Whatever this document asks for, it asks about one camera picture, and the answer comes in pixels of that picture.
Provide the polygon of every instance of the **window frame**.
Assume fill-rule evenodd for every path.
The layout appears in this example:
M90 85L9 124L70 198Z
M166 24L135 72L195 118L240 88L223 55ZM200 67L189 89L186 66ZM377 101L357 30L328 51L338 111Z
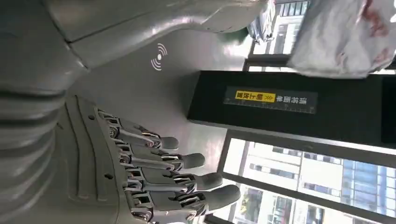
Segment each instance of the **window frame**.
M292 148L295 150L300 150L309 153L327 155L331 157L337 157L340 159L348 159L352 161L361 161L365 163L371 163L379 166L386 166L396 168L396 164L392 164L393 161L396 160L396 155L383 156L382 153L379 152L370 152L364 151L356 148L343 147L343 146L335 146L324 143L312 142L308 140L295 139L295 138L286 138L283 137L282 134L269 135L269 134L258 134L258 133L248 133L242 131L228 130L226 134L226 139L223 146L223 151L220 156L220 161L218 165L218 170L223 178L228 180L249 185L258 189L274 192L279 195L283 195L289 198L295 198L297 200L306 201L312 204L316 204L321 207L330 208L333 210L338 210L344 212L346 214L350 214L352 216L361 217L363 219L372 220L374 222L383 223L383 224L393 224L396 221L396 218L388 217L383 214L379 214L373 211L360 209L348 204L343 204L335 201L330 201L327 199L323 199L320 197L308 195L302 192L298 192L295 190L290 190L282 187L278 187L275 185L271 185L264 182L259 182L256 180L248 179L242 177L243 172L239 172L240 175L233 175L227 172L224 172L224 165L226 162L226 157L228 153L228 148L230 145L231 139L240 139L245 140L246 144L244 147L243 154L248 153L248 145L250 142L262 143L273 145L277 147L283 148Z

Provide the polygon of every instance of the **window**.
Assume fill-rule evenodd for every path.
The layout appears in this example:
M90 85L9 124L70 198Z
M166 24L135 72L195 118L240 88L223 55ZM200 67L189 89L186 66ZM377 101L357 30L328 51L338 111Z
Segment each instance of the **window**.
M272 149L272 152L283 153L283 148L274 147L274 148Z
M270 174L275 174L275 175L278 175L278 176L287 177L287 178L290 178L290 179L294 179L294 177L295 177L294 173L283 171L283 170L279 170L279 169L272 169L271 168L271 171L269 173Z
M283 17L305 15L307 7L308 1L298 1L281 4L282 12L280 13L280 15L282 15Z
M241 184L241 198L233 209L222 208L215 216L237 224L374 224L340 211L288 198Z
M396 213L393 168L257 142L232 142L240 148L236 154L228 154L232 164L229 167L247 164L236 175L388 216ZM246 161L236 161L243 150L247 150Z

